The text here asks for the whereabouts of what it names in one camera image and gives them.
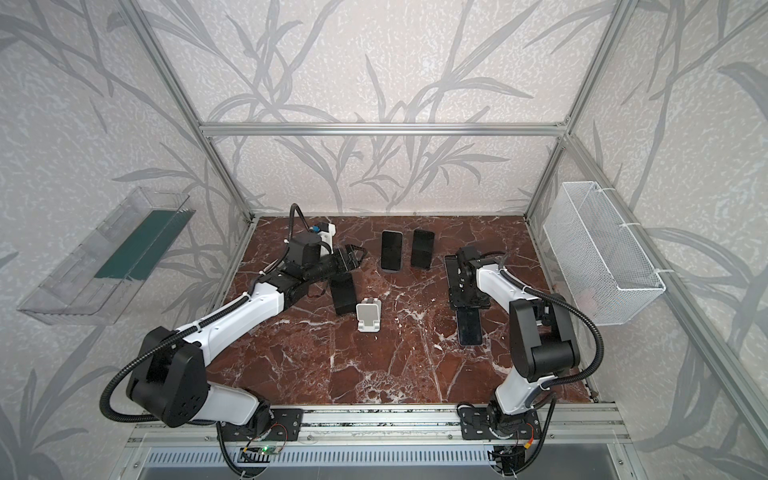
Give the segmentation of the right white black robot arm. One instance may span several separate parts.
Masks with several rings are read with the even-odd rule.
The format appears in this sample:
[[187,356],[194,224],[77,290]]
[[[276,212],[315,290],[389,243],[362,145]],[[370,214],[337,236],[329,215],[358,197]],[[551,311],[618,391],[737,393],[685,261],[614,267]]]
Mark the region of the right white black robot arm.
[[446,256],[444,265],[462,346],[482,343],[480,313],[492,303],[508,314],[513,371],[488,405],[489,419],[499,430],[502,423],[533,410],[535,400],[580,362],[570,312],[562,297],[536,293],[501,261],[472,246]]

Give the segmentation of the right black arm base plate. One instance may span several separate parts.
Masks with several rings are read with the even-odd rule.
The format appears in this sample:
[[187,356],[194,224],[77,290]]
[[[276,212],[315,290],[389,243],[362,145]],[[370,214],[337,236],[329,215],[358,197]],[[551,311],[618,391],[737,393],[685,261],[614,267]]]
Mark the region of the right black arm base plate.
[[528,442],[542,435],[542,424],[535,409],[508,415],[495,406],[462,403],[456,407],[464,440],[512,440]]

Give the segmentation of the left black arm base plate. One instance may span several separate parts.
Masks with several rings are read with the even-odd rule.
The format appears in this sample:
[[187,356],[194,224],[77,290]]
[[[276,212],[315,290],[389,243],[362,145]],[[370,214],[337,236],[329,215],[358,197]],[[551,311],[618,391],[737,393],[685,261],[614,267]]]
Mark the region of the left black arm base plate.
[[304,410],[301,408],[273,408],[270,414],[257,414],[255,422],[246,425],[221,425],[225,442],[266,440],[295,442],[301,430]]

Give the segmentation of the large black phone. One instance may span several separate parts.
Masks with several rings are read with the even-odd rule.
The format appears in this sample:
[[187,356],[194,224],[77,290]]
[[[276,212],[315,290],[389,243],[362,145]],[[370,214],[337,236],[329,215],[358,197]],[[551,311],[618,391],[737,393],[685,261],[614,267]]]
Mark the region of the large black phone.
[[444,264],[447,272],[447,280],[449,284],[449,294],[459,287],[460,284],[460,266],[456,255],[446,255],[444,258]]

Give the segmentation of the black phone white case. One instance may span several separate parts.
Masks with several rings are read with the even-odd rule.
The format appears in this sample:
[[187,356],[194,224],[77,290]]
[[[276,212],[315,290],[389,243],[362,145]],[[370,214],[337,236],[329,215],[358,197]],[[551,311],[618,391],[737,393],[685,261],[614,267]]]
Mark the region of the black phone white case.
[[483,343],[483,328],[479,309],[462,308],[456,311],[458,340],[462,347]]

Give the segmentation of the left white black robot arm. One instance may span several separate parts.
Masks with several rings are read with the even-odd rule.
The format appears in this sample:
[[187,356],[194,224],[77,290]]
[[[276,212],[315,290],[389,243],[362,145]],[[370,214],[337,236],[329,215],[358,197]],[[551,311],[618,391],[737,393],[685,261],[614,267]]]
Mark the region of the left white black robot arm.
[[149,332],[126,373],[127,397],[150,420],[168,427],[223,422],[264,430],[271,421],[268,402],[210,381],[208,366],[236,340],[304,298],[311,285],[359,268],[366,256],[362,246],[332,248],[318,233],[288,240],[283,257],[236,300],[177,330]]

